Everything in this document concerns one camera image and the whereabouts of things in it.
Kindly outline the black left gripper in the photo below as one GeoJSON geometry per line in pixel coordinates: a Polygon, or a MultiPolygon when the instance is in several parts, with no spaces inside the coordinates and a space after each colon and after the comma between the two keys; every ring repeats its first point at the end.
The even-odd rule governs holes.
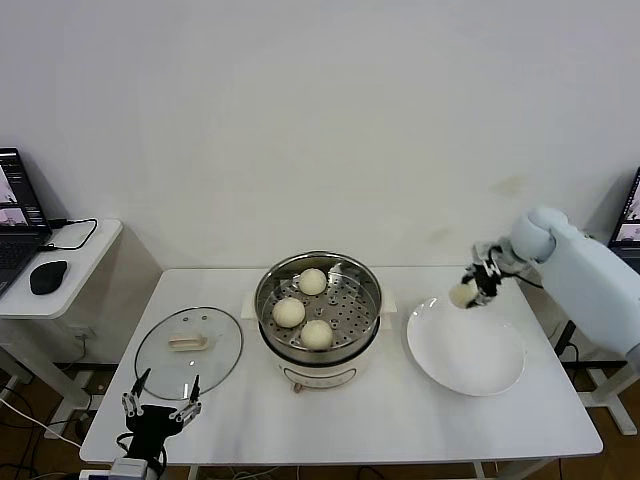
{"type": "Polygon", "coordinates": [[[147,368],[137,378],[129,392],[122,395],[127,431],[117,437],[117,444],[128,456],[137,459],[157,459],[164,449],[165,440],[175,436],[200,414],[200,376],[194,379],[187,405],[174,407],[141,405],[140,395],[151,372],[147,368]]]}

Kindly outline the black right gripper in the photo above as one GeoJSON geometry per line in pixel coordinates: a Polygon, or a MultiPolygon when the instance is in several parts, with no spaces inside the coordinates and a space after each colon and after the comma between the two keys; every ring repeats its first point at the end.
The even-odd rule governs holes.
{"type": "Polygon", "coordinates": [[[488,305],[498,294],[502,274],[494,263],[470,264],[463,275],[463,283],[476,285],[477,294],[467,302],[467,308],[488,305]]]}

